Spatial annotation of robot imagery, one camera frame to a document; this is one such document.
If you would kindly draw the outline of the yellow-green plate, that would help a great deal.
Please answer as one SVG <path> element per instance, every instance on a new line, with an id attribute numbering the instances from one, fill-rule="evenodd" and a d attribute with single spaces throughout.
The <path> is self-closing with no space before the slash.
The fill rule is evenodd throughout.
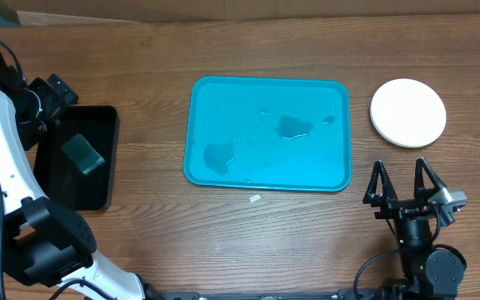
<path id="1" fill-rule="evenodd" d="M 387 116 L 371 116 L 377 132 L 390 143 L 404 148 L 420 148 L 432 143 L 436 136 L 426 127 L 408 120 L 391 119 Z"/>

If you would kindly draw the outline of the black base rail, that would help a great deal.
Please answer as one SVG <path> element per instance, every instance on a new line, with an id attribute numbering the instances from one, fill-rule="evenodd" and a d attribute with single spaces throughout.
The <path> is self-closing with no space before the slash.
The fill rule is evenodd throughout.
<path id="1" fill-rule="evenodd" d="M 337 292 L 285 292 L 285 293 L 219 293 L 200 294 L 197 292 L 165 292 L 157 299 L 162 300 L 381 300 L 381 299 L 441 299 L 440 297 L 424 297 L 412 295 L 410 292 L 402 296 L 382 295 L 380 290 L 366 288 L 357 290 L 355 297 L 352 288 L 339 289 Z"/>

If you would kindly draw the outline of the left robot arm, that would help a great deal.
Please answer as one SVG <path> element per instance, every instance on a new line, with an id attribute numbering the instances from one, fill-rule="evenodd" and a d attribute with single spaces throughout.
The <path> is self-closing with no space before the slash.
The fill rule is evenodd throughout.
<path id="1" fill-rule="evenodd" d="M 4 277 L 56 293 L 73 289 L 87 299 L 156 299 L 139 275 L 103 256 L 85 219 L 41 189 L 26 152 L 48 126 L 78 102 L 58 76 L 28 82 L 8 64 L 0 41 L 0 286 Z"/>

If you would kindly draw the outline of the black rectangular bin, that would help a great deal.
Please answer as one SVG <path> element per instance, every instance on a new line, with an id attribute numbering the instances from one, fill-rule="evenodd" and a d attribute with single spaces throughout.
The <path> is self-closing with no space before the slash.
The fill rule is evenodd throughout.
<path id="1" fill-rule="evenodd" d="M 105 162 L 85 176 L 62 152 L 82 134 Z M 112 106 L 75 106 L 48 128 L 37 147 L 33 173 L 53 201 L 74 210 L 106 210 L 112 201 L 119 117 Z"/>

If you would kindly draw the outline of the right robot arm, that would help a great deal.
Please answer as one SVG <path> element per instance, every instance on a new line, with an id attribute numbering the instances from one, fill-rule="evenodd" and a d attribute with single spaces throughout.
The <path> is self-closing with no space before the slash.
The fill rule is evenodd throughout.
<path id="1" fill-rule="evenodd" d="M 388 172 L 374 163 L 363 203 L 379 210 L 376 219 L 387 222 L 397 248 L 366 261 L 353 281 L 356 299 L 454 299 L 468 267 L 455 247 L 436 244 L 442 228 L 455 222 L 454 214 L 466 206 L 468 196 L 460 187 L 448 187 L 425 158 L 416 160 L 413 198 L 400 201 Z M 372 263 L 398 255 L 402 277 L 387 279 L 372 295 L 358 290 L 358 282 Z"/>

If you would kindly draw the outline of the small white paper scrap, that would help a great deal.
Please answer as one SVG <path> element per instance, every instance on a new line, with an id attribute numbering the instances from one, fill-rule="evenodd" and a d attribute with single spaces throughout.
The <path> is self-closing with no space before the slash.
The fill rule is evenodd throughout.
<path id="1" fill-rule="evenodd" d="M 250 197 L 250 202 L 254 203 L 254 202 L 256 202 L 260 199 L 261 199 L 261 196 L 259 194 L 257 194 L 257 195 L 254 195 L 254 196 Z"/>

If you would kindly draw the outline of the teal plastic tray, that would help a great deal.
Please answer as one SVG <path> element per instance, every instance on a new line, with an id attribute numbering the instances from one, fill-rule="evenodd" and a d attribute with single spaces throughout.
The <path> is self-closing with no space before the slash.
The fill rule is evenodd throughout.
<path id="1" fill-rule="evenodd" d="M 348 90 L 330 80 L 202 77 L 183 172 L 201 186 L 340 192 L 352 179 Z"/>

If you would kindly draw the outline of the green scrubbing sponge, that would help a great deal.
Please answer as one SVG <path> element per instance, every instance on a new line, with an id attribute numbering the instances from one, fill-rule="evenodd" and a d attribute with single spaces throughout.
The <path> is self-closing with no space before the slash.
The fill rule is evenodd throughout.
<path id="1" fill-rule="evenodd" d="M 78 171 L 85 176 L 89 175 L 105 162 L 105 159 L 80 133 L 65 142 L 61 149 L 64 155 L 76 166 Z"/>

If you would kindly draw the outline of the white pink plate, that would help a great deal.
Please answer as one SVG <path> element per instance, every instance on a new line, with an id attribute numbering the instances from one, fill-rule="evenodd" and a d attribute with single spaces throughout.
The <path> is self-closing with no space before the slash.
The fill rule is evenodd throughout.
<path id="1" fill-rule="evenodd" d="M 427 84 L 410 78 L 384 83 L 372 96 L 371 116 L 417 123 L 434 133 L 436 139 L 431 143 L 443 134 L 447 124 L 447 111 L 440 96 Z"/>

